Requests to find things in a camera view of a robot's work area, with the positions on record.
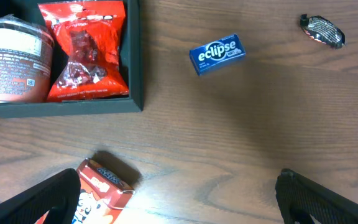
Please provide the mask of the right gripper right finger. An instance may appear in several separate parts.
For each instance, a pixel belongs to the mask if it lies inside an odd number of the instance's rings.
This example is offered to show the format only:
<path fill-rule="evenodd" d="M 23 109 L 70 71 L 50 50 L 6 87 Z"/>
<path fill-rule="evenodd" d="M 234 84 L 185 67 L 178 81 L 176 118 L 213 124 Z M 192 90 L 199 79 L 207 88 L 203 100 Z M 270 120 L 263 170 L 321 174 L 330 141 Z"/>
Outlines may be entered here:
<path fill-rule="evenodd" d="M 282 169 L 275 184 L 285 223 L 358 224 L 358 204 L 291 170 Z"/>

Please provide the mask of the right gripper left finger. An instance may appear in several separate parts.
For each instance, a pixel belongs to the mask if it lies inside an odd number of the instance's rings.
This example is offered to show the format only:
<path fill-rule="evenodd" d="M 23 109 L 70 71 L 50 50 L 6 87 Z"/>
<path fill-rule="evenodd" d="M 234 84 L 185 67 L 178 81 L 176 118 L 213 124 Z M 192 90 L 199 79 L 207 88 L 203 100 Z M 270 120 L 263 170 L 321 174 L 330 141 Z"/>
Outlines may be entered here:
<path fill-rule="evenodd" d="M 71 223 L 80 196 L 80 178 L 69 168 L 0 203 L 0 223 Z"/>

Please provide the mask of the red candy bag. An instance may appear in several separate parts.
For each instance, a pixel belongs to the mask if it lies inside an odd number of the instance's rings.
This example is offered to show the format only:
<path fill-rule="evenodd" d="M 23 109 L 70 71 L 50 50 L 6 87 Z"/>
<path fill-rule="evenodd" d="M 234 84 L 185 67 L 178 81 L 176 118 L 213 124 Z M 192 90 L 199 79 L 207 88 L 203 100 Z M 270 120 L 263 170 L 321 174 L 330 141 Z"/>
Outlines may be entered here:
<path fill-rule="evenodd" d="M 64 1 L 39 4 L 45 24 L 67 65 L 49 91 L 49 102 L 93 100 L 127 95 L 119 73 L 122 1 Z"/>

